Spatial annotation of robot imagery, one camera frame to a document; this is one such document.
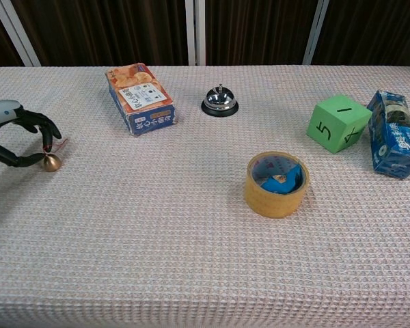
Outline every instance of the green cube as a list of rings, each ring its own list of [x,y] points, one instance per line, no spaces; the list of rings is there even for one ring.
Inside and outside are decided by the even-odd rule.
[[[357,142],[372,112],[341,94],[316,105],[307,134],[333,154]]]

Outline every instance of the tape roll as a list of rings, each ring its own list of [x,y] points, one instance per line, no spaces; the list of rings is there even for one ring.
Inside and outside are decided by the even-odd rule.
[[[256,182],[267,176],[286,174],[297,164],[303,172],[302,183],[291,193],[271,193]],[[245,201],[254,212],[263,217],[286,217],[299,207],[309,183],[308,168],[297,157],[285,152],[263,152],[251,159],[247,166]]]

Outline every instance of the cardboard box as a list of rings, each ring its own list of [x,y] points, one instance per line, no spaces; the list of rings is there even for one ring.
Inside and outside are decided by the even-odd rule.
[[[410,112],[405,97],[379,90],[368,109],[375,172],[406,178],[410,175]]]
[[[109,92],[132,135],[176,123],[173,100],[143,63],[106,72]]]

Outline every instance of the textured tablecloth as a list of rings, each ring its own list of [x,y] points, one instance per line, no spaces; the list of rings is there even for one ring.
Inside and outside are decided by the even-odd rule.
[[[132,137],[106,68],[0,68],[0,99],[70,138],[64,166],[0,164],[0,327],[410,327],[410,177],[372,170],[367,129],[330,154],[306,134],[337,93],[404,94],[410,68],[151,67],[178,124]],[[223,83],[240,110],[200,110]],[[41,150],[5,126],[0,144]],[[297,213],[243,200],[259,152],[299,157],[312,183]]]

